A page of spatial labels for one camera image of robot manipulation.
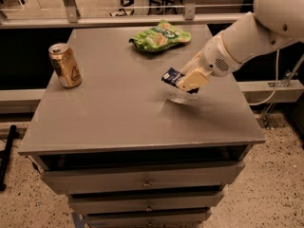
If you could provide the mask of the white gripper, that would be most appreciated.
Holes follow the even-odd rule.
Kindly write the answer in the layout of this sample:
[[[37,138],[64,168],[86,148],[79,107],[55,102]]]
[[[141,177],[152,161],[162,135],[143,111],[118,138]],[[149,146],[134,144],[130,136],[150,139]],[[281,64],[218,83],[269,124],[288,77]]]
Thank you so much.
[[[230,56],[221,38],[212,38],[181,69],[177,88],[184,92],[200,88],[209,82],[210,72],[212,76],[225,77],[241,66],[242,63]]]

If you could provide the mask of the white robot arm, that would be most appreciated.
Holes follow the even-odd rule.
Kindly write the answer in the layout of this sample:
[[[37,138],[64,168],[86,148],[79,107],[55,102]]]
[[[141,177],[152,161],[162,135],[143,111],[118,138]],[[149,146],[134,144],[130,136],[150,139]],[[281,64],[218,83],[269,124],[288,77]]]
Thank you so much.
[[[246,62],[304,40],[304,0],[254,0],[254,10],[211,38],[184,66],[177,88],[189,92]]]

